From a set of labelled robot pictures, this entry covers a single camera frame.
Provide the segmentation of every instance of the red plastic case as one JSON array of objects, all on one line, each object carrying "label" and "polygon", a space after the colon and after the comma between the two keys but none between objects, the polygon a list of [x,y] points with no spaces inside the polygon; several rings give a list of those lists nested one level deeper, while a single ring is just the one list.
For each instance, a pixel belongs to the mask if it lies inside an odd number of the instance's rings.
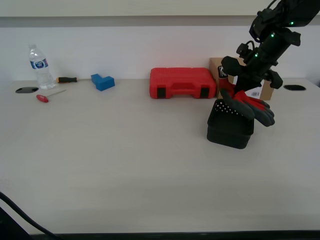
[{"label": "red plastic case", "polygon": [[150,74],[150,97],[170,99],[173,95],[192,95],[196,99],[211,99],[217,85],[204,67],[156,67]]}]

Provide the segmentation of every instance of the black cable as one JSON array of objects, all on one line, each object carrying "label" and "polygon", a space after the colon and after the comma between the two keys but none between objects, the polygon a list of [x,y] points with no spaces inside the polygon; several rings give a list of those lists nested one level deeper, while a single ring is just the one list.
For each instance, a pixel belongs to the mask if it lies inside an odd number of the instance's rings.
[{"label": "black cable", "polygon": [[38,223],[33,221],[27,214],[24,213],[10,198],[0,192],[0,199],[4,201],[10,208],[12,208],[17,214],[20,215],[27,223],[31,224],[33,227],[38,229],[39,231],[43,232],[44,234],[50,236],[55,240],[63,240],[62,238],[54,235],[52,232],[48,231],[44,227],[40,226]]},{"label": "black cable", "polygon": [[254,41],[250,40],[245,45],[248,45],[248,44],[252,44],[252,50],[255,50],[256,46]]},{"label": "black cable", "polygon": [[269,4],[269,6],[267,7],[267,9],[271,8],[271,6],[272,6],[276,1],[277,1],[277,0],[273,0],[273,1]]}]

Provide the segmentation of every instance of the black and red glove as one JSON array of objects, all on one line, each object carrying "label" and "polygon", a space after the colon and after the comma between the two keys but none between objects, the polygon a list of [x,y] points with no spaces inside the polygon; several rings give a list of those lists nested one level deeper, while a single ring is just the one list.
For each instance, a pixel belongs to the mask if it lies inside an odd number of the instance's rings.
[{"label": "black and red glove", "polygon": [[235,94],[235,86],[227,78],[219,81],[223,100],[230,108],[236,110],[248,120],[257,119],[266,127],[275,124],[275,114],[266,102],[247,96],[243,90]]}]

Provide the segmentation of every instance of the blue toy block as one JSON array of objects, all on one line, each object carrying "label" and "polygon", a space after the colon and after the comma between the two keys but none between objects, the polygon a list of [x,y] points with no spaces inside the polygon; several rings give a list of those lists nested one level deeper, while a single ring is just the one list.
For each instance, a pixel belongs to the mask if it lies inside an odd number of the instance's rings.
[{"label": "blue toy block", "polygon": [[103,91],[115,86],[115,79],[111,76],[102,78],[99,74],[91,75],[91,80],[95,85],[95,88],[99,91]]}]

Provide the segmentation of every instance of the brown box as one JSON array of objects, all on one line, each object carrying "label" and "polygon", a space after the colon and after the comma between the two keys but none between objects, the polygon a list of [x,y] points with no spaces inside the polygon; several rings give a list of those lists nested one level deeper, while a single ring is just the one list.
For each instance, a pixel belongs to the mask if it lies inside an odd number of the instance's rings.
[{"label": "brown box", "polygon": [[[225,73],[222,71],[222,65],[221,65],[221,61],[222,61],[223,57],[212,57],[209,59],[209,70],[216,82],[216,86],[217,86],[217,91],[216,91],[216,96],[218,99],[221,99],[221,94],[220,94],[220,88],[219,88],[219,81],[222,78],[226,78],[228,77],[228,80],[230,83],[234,84],[235,81],[235,77],[234,76],[230,76],[230,75],[225,75]],[[238,59],[239,63],[242,66],[245,66],[245,63],[243,61],[242,58],[236,58]],[[247,91],[247,95],[249,95],[249,97],[254,97],[254,98],[259,98],[260,100],[264,100],[264,101],[268,101],[271,99],[272,93],[274,92],[274,89],[270,87],[270,81],[263,81],[261,82],[262,87],[261,88],[255,88],[253,90]]]}]

